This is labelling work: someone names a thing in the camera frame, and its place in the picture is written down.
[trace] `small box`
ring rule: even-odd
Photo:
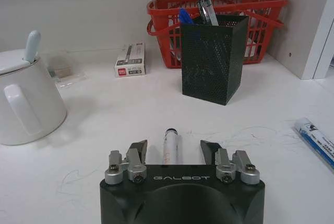
[[[116,77],[145,74],[145,43],[124,45],[115,64]]]

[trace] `black mesh pen holder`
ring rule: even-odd
[[[181,24],[182,93],[226,105],[240,85],[247,16],[217,15],[219,26]]]

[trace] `kettle handle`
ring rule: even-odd
[[[23,128],[29,135],[35,135],[42,131],[41,123],[39,122],[33,108],[28,102],[22,89],[17,84],[12,84],[4,89],[7,101],[15,113]]]

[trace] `blue pen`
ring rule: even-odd
[[[191,17],[189,16],[188,12],[185,9],[183,8],[180,9],[179,16],[181,23],[194,24],[193,20],[191,19]]]

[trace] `white desk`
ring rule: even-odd
[[[64,124],[21,146],[0,146],[0,223],[100,223],[99,183],[111,149],[148,140],[160,163],[164,131],[182,136],[183,162],[204,163],[199,141],[245,149],[266,184],[265,224],[332,223],[334,174],[293,131],[306,116],[334,139],[334,95],[268,57],[244,66],[227,106],[181,93],[181,70],[148,49],[148,75],[115,78],[118,50],[77,52],[87,79],[61,94]]]

